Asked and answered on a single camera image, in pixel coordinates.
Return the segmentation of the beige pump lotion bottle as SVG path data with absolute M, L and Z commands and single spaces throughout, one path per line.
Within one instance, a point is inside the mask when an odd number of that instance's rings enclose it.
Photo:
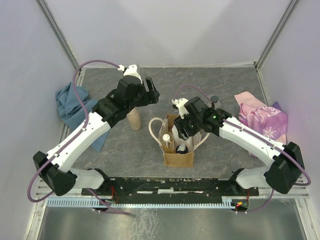
M 141 128 L 141 118 L 138 112 L 138 109 L 133 108 L 127 115 L 126 118 L 128 120 L 129 126 L 132 130 L 138 131 Z

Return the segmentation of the clear square bottle black cap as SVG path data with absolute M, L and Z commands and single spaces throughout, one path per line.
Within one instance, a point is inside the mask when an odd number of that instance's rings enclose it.
M 209 95 L 209 98 L 212 101 L 212 103 L 214 104 L 215 109 L 221 108 L 222 104 L 221 104 L 220 98 L 218 96 L 211 94 L 211 95 Z

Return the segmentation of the amber liquid bottle white cap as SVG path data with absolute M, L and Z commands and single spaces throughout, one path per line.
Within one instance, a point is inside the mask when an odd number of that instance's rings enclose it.
M 175 153 L 175 142 L 171 133 L 165 133 L 161 137 L 162 149 L 166 154 Z

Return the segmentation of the blue cloth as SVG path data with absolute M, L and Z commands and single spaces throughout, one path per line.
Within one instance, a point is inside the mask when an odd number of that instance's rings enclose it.
M 90 112 L 97 101 L 90 99 L 89 92 L 81 86 L 77 86 L 76 91 L 85 108 Z M 85 120 L 85 112 L 76 97 L 71 82 L 55 93 L 55 100 L 57 103 L 58 115 L 70 128 L 71 132 L 73 132 L 79 125 L 83 124 Z

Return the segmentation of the pink cloth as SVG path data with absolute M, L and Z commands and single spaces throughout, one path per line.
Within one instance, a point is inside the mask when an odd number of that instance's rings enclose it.
M 239 105 L 238 120 L 261 135 L 287 143 L 288 115 L 282 112 L 278 102 L 268 106 L 245 91 L 234 96 Z

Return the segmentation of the white bottle grey cap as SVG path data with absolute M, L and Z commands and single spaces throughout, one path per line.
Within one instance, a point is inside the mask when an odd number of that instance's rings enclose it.
M 179 132 L 178 132 L 177 127 L 175 125 L 173 125 L 173 127 L 171 128 L 171 132 L 172 132 L 175 147 L 177 147 L 181 144 L 182 140 L 179 138 Z

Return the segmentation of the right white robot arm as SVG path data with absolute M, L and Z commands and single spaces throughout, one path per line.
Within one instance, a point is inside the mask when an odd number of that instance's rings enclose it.
M 263 136 L 223 109 L 206 105 L 197 96 L 190 100 L 173 99 L 171 102 L 179 112 L 173 123 L 180 139 L 187 140 L 204 131 L 239 145 L 263 162 L 263 167 L 241 168 L 233 174 L 235 179 L 228 184 L 233 195 L 239 196 L 249 188 L 262 186 L 287 194 L 297 185 L 305 170 L 297 144 L 283 144 Z

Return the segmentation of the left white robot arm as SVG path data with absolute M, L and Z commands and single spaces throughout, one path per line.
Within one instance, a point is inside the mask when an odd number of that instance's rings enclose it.
M 156 104 L 159 92 L 150 77 L 141 78 L 139 66 L 120 65 L 123 73 L 116 89 L 100 99 L 91 112 L 64 141 L 47 153 L 38 151 L 33 156 L 37 174 L 56 196 L 63 196 L 73 188 L 90 188 L 99 195 L 110 191 L 110 182 L 98 169 L 73 168 L 78 157 L 100 136 L 107 133 L 118 122 L 137 107 Z

